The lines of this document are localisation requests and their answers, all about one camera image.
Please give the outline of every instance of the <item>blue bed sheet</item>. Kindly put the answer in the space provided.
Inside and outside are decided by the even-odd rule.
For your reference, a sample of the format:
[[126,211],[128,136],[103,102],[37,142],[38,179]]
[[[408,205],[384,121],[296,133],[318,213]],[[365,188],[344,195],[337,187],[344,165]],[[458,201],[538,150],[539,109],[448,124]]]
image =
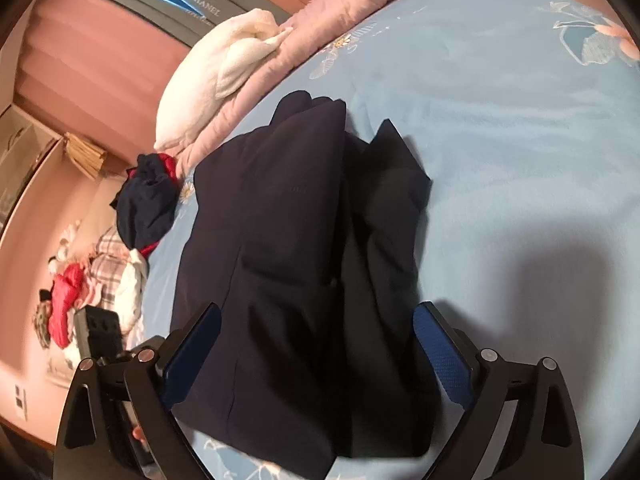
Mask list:
[[[624,41],[571,0],[396,0],[289,75],[233,133],[267,124],[297,89],[343,99],[348,129],[365,140],[391,118],[433,179],[416,249],[422,298],[481,348],[559,362],[588,480],[640,418],[640,70]],[[168,333],[197,208],[189,177],[150,259],[144,336]],[[420,460],[338,459],[329,478],[419,479],[459,416],[444,401]],[[190,437],[219,480],[294,478]]]

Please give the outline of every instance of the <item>metal screw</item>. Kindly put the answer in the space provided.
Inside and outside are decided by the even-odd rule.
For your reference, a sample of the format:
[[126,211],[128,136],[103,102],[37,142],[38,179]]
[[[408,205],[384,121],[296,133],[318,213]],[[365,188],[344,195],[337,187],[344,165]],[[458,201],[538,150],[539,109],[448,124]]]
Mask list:
[[542,359],[542,365],[547,370],[555,370],[558,368],[558,363],[556,363],[551,357],[545,357]]
[[145,348],[138,354],[138,360],[141,363],[146,363],[151,361],[151,359],[153,359],[155,355],[156,353],[151,348]]
[[85,372],[89,370],[93,365],[94,365],[94,360],[88,357],[87,359],[82,359],[82,361],[80,361],[78,368],[80,368],[83,372]]
[[490,348],[485,348],[480,352],[480,357],[485,361],[489,361],[493,363],[498,359],[498,354],[495,350],[491,350]]

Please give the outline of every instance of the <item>wall socket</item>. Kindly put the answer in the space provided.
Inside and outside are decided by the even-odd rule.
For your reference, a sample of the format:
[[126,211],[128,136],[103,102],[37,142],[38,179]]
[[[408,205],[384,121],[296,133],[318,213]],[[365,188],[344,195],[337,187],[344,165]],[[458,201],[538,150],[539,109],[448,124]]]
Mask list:
[[15,413],[26,422],[27,420],[27,394],[19,384],[14,385]]

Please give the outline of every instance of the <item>black jacket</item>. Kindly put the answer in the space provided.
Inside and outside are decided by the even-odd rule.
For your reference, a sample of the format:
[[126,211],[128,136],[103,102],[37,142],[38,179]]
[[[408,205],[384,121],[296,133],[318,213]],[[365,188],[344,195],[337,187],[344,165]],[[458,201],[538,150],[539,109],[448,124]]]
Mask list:
[[196,168],[172,318],[223,316],[177,417],[310,480],[338,455],[425,453],[439,406],[412,332],[429,180],[391,122],[367,144],[345,116],[294,92]]

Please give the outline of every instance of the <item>plaid shirt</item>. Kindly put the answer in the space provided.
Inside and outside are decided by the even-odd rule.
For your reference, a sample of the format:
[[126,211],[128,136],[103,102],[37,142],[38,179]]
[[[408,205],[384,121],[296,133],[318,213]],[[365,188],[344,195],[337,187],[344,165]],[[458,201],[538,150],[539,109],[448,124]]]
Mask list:
[[91,277],[102,284],[102,300],[99,306],[113,310],[115,293],[122,280],[129,254],[129,250],[118,235],[116,226],[110,227],[98,238],[95,252],[97,256],[91,263]]

